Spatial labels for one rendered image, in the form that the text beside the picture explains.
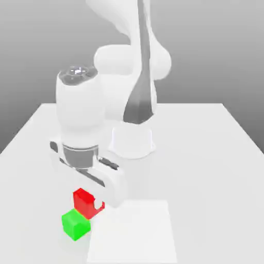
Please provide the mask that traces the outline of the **small green cube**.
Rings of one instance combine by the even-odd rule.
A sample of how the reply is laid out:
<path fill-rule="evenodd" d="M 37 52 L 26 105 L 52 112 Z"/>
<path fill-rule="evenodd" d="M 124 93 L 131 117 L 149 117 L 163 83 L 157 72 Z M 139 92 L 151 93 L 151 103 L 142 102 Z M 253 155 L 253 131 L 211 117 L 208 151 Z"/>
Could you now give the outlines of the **small green cube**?
<path fill-rule="evenodd" d="M 61 216 L 63 231 L 76 241 L 91 230 L 91 223 L 76 209 L 71 209 Z"/>

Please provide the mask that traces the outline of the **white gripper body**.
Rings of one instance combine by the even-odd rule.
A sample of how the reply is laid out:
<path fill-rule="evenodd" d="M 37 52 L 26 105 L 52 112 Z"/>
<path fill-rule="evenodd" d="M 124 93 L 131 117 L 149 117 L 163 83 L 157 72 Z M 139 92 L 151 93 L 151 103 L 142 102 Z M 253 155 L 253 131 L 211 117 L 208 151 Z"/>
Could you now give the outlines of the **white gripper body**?
<path fill-rule="evenodd" d="M 98 147 L 70 149 L 51 147 L 59 174 L 111 207 L 120 206 L 126 198 L 124 172 L 114 162 L 98 155 Z"/>

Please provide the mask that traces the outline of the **small red cube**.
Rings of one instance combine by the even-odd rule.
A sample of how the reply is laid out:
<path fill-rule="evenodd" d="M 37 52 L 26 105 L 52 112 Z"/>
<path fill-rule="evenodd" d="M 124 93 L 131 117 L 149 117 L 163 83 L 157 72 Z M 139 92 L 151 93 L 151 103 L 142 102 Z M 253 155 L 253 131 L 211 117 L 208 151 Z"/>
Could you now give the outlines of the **small red cube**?
<path fill-rule="evenodd" d="M 74 208 L 88 220 L 105 209 L 104 202 L 101 202 L 100 206 L 96 207 L 94 196 L 82 188 L 73 192 L 73 201 Z"/>

